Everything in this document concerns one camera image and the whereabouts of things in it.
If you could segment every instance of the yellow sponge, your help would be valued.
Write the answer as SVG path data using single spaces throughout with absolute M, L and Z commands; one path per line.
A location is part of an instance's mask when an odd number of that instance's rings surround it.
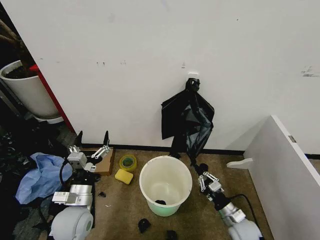
M 124 182 L 125 184 L 129 184 L 133 177 L 134 175 L 131 172 L 122 170 L 121 168 L 114 175 L 115 179 Z

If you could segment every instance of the red pole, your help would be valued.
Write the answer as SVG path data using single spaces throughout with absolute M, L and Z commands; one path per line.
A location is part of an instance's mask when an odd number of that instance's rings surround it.
M 42 75 L 42 72 L 40 71 L 39 67 L 37 66 L 37 64 L 33 65 L 32 67 L 30 67 L 30 70 L 33 72 L 36 72 L 36 74 L 38 75 L 38 77 L 40 78 L 43 86 L 45 87 L 46 91 L 48 92 L 50 98 L 52 99 L 54 105 L 56 106 L 56 108 L 58 109 L 61 117 L 63 118 L 65 124 L 67 125 L 67 127 L 70 129 L 71 132 L 75 133 L 74 128 L 72 127 L 67 115 L 65 114 L 64 110 L 62 109 L 60 103 L 58 102 L 56 96 L 54 95 L 54 93 L 52 92 L 49 84 L 47 83 L 45 77 Z

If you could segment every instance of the white bucket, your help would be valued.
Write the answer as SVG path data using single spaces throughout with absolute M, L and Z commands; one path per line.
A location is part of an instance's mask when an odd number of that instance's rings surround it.
M 189 197 L 192 177 L 180 160 L 172 156 L 158 156 L 143 166 L 139 184 L 151 211 L 167 217 Z M 157 200 L 165 201 L 166 205 L 156 203 Z

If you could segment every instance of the crumpled fabric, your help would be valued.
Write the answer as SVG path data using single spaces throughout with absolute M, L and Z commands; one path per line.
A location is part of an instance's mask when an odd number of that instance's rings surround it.
M 21 180 L 15 198 L 20 204 L 28 204 L 36 198 L 45 198 L 61 189 L 59 178 L 60 168 L 64 159 L 60 156 L 48 155 L 41 152 L 30 156 L 37 165 Z M 72 175 L 72 167 L 66 164 L 62 170 L 62 179 L 67 181 Z

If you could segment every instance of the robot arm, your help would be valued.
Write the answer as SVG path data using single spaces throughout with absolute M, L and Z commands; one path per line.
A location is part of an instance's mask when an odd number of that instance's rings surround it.
M 229 227 L 228 233 L 232 240 L 264 239 L 258 226 L 246 219 L 245 213 L 224 195 L 218 178 L 205 171 L 199 176 L 198 182 L 200 191 L 214 203 L 215 210 L 220 213 L 223 222 Z
M 82 131 L 76 142 L 81 145 Z M 103 146 L 91 156 L 86 156 L 74 145 L 69 147 L 67 161 L 73 169 L 69 191 L 56 191 L 52 202 L 68 206 L 59 212 L 52 221 L 50 236 L 55 240 L 84 240 L 91 231 L 94 217 L 91 214 L 93 202 L 92 188 L 95 183 L 94 172 L 99 163 L 110 151 L 109 135 L 106 131 Z

